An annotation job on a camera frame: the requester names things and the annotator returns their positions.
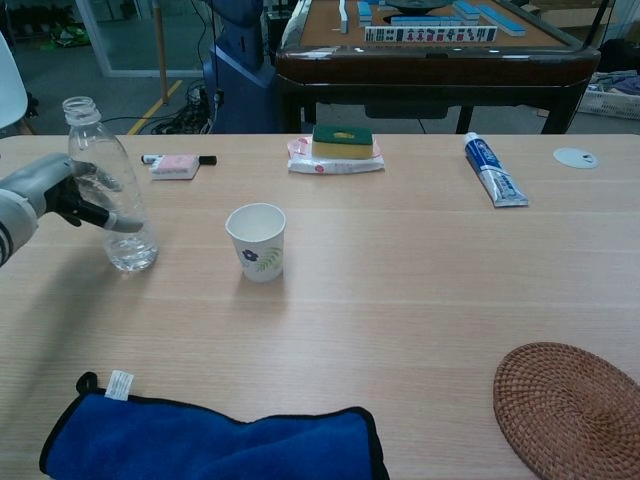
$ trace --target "blue robot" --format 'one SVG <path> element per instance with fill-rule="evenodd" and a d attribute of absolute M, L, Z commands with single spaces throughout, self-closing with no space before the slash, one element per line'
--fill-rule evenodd
<path fill-rule="evenodd" d="M 205 1 L 224 25 L 203 66 L 213 131 L 281 132 L 276 71 L 264 57 L 262 0 Z"/>

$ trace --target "towel tag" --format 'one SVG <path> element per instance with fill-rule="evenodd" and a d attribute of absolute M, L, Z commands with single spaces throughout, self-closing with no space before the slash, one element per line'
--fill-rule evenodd
<path fill-rule="evenodd" d="M 107 386 L 107 391 L 104 392 L 104 396 L 113 400 L 126 402 L 129 399 L 129 390 L 131 389 L 132 382 L 133 375 L 120 370 L 114 370 L 111 372 L 109 385 Z"/>

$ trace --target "plastic water bottle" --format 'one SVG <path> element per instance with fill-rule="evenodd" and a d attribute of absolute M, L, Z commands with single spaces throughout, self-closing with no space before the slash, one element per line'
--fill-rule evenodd
<path fill-rule="evenodd" d="M 144 222 L 136 233 L 105 230 L 104 249 L 109 260 L 127 272 L 149 267 L 158 256 L 158 244 L 127 152 L 100 123 L 100 112 L 91 98 L 69 98 L 62 103 L 62 108 L 71 127 L 69 156 L 79 162 L 93 163 L 99 169 L 75 177 L 82 196 L 118 215 Z"/>

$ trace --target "yellow floor line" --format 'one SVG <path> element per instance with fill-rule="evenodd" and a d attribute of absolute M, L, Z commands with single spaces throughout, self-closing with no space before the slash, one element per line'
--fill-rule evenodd
<path fill-rule="evenodd" d="M 176 83 L 171 85 L 171 88 L 167 92 L 169 97 L 173 95 L 173 93 L 180 87 L 180 85 L 182 85 L 182 80 L 176 80 Z M 127 135 L 135 135 L 136 133 L 138 133 L 138 131 L 144 126 L 145 123 L 147 123 L 147 121 L 151 117 L 153 117 L 153 115 L 158 111 L 158 109 L 161 106 L 162 106 L 162 99 L 159 99 L 156 103 L 153 104 L 153 107 L 147 110 L 147 113 L 145 113 L 142 116 L 142 118 L 138 120 L 133 127 L 131 127 L 131 130 L 127 132 Z"/>

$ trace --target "white disc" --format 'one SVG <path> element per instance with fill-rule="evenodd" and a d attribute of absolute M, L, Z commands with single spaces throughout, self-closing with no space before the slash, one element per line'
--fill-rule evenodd
<path fill-rule="evenodd" d="M 596 168 L 600 163 L 595 155 L 579 148 L 559 148 L 553 156 L 560 163 L 573 168 Z"/>

